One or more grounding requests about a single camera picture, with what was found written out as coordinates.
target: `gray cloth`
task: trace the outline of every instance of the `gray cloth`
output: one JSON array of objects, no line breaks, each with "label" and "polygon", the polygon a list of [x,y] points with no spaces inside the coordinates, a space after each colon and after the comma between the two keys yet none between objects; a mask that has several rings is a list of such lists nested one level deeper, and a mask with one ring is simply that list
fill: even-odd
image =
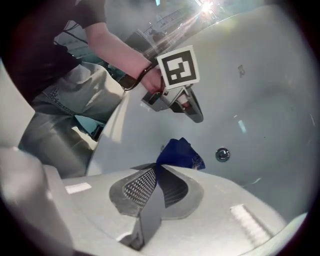
[{"label": "gray cloth", "polygon": [[33,100],[36,113],[22,137],[22,148],[56,167],[61,178],[84,176],[92,149],[72,129],[74,116],[106,123],[123,95],[105,68],[83,62]]}]

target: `black and white square marker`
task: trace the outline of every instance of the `black and white square marker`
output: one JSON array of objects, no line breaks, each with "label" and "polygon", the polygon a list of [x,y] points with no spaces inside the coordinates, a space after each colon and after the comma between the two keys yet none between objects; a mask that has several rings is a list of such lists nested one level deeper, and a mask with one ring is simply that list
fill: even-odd
[{"label": "black and white square marker", "polygon": [[199,69],[192,45],[167,52],[156,59],[167,90],[199,82]]}]

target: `blue cloth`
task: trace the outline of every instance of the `blue cloth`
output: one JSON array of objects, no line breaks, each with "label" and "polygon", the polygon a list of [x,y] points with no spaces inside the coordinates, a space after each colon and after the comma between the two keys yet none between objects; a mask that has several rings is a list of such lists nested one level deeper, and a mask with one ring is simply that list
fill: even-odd
[{"label": "blue cloth", "polygon": [[179,140],[170,139],[157,158],[156,165],[171,165],[196,170],[206,168],[203,159],[183,137]]}]

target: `white bathtub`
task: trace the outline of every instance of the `white bathtub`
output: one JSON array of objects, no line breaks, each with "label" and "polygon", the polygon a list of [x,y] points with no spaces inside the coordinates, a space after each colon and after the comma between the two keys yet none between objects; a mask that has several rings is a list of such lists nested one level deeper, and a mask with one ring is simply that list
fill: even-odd
[{"label": "white bathtub", "polygon": [[[318,185],[319,81],[303,36],[281,10],[264,6],[181,47],[187,45],[199,65],[193,91],[204,121],[154,112],[137,87],[109,120],[88,175],[153,163],[170,139],[184,137],[204,159],[204,172],[244,186],[287,221],[308,211]],[[216,160],[221,147],[230,151],[227,162]]]}]

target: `bathtub drain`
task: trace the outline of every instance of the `bathtub drain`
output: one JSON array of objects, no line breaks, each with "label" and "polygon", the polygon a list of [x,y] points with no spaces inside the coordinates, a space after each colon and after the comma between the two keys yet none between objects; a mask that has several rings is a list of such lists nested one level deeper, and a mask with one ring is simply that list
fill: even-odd
[{"label": "bathtub drain", "polygon": [[215,152],[215,158],[219,162],[226,162],[230,158],[230,152],[228,149],[221,147]]}]

